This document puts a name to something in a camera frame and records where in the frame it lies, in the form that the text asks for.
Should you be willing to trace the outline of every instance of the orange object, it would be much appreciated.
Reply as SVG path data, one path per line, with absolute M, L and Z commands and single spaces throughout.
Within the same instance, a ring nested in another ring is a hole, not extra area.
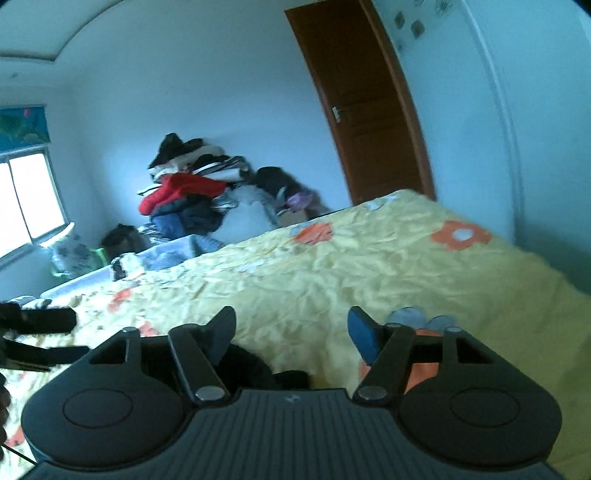
M 477 242 L 487 244 L 492 240 L 492 234 L 475 223 L 446 220 L 441 230 L 431 234 L 431 240 L 445 244 L 448 250 L 464 250 Z
M 10 448 L 18 447 L 19 445 L 25 443 L 25 436 L 22 432 L 22 428 L 19 426 L 17 432 L 10 437 L 4 445 L 9 446 Z
M 313 223 L 298 233 L 294 240 L 301 244 L 315 245 L 332 239 L 330 223 Z
M 417 332 L 417 335 L 441 337 L 440 333 L 432 332 L 431 330 L 426 330 L 422 328 L 419 330 L 415 330 L 415 332 Z M 368 367 L 367 364 L 363 360 L 361 360 L 361 367 L 359 368 L 361 378 L 365 378 L 369 370 L 371 370 L 371 367 Z M 439 364 L 414 364 L 411 368 L 404 393 L 408 392 L 408 390 L 410 390 L 412 387 L 415 387 L 420 382 L 425 381 L 427 378 L 435 377 L 438 373 Z
M 139 327 L 139 332 L 141 335 L 145 337 L 155 337 L 158 336 L 158 330 L 152 327 L 150 322 L 144 322 L 141 327 Z
M 121 304 L 129 297 L 131 297 L 131 288 L 118 291 L 113 295 L 113 300 L 111 300 L 111 302 L 107 305 L 107 312 L 114 313 L 119 310 Z

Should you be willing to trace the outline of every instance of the blue object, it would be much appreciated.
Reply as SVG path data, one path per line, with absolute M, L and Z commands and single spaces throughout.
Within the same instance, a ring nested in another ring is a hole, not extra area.
M 0 153 L 49 143 L 45 107 L 0 109 Z

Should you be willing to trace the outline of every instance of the black bag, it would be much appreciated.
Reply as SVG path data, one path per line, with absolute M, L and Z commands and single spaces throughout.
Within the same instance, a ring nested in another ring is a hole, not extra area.
M 149 247 L 149 240 L 133 225 L 120 223 L 103 237 L 100 246 L 105 249 L 110 262 L 125 253 L 143 252 Z

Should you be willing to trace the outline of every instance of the metal screw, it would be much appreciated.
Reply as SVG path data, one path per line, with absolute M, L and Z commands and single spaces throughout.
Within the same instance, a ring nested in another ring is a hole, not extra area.
M 388 395 L 388 392 L 385 388 L 378 387 L 376 385 L 368 385 L 367 387 L 363 387 L 358 393 L 361 398 L 367 401 L 382 400 L 383 398 L 386 398 L 386 395 Z
M 215 385 L 207 385 L 199 388 L 195 392 L 195 396 L 201 401 L 217 401 L 225 397 L 226 392 L 223 388 L 216 387 Z

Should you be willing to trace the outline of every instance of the pillow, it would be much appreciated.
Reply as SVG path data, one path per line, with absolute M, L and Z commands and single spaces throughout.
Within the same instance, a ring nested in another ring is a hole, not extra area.
M 70 280 L 102 266 L 98 255 L 80 241 L 80 235 L 73 229 L 72 222 L 56 236 L 40 244 L 50 256 L 57 271 Z

